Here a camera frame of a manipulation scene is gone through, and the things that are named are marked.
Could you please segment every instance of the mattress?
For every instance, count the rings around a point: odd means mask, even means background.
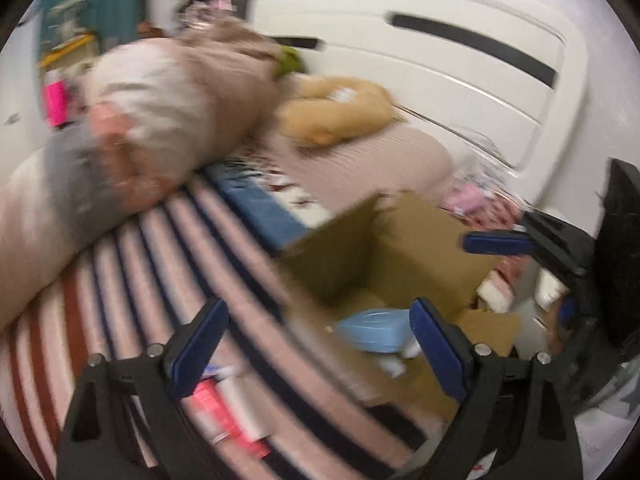
[[[25,457],[54,477],[88,355],[128,358],[164,343],[216,294],[229,305],[230,327],[212,363],[245,370],[272,429],[263,460],[233,442],[216,444],[222,478],[389,478],[441,421],[353,390],[299,344],[280,313],[287,293],[271,258],[331,216],[268,157],[247,150],[83,251],[0,340],[2,418]]]

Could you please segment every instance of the pink object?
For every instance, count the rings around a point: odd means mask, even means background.
[[[485,201],[484,191],[475,184],[468,183],[447,196],[442,207],[457,216],[464,216],[481,208]]]
[[[224,399],[216,389],[216,383],[213,380],[202,381],[198,384],[191,399],[200,405],[201,410],[216,419],[229,438],[235,440],[253,456],[262,459],[270,453],[269,448],[261,441],[251,442],[244,436]]]
[[[55,128],[66,123],[68,99],[64,80],[61,79],[45,86],[44,101],[47,107],[49,125]]]

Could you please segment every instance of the plush toy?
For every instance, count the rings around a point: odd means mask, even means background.
[[[401,119],[385,88],[353,77],[303,79],[276,115],[282,134],[300,146],[332,146]]]

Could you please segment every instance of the metal screw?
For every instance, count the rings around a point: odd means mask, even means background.
[[[164,352],[164,346],[160,343],[154,343],[149,348],[146,349],[146,354],[149,357],[160,357]]]
[[[485,345],[484,343],[478,343],[476,346],[474,346],[474,350],[476,351],[476,354],[481,357],[487,357],[488,355],[491,355],[491,347],[489,345]]]
[[[104,356],[102,354],[92,354],[89,356],[86,362],[89,366],[97,366],[102,362],[103,359]]]
[[[536,356],[536,359],[540,364],[543,364],[543,365],[548,365],[551,362],[551,356],[546,352],[540,352]]]

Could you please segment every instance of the blue clamp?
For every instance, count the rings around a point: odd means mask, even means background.
[[[409,324],[442,390],[462,402],[475,372],[469,339],[459,327],[446,322],[427,298],[412,303]]]
[[[193,393],[228,324],[225,301],[210,298],[191,323],[176,331],[162,362],[174,399]]]
[[[462,248],[471,254],[519,256],[533,254],[536,243],[527,233],[498,230],[467,233],[462,238]]]

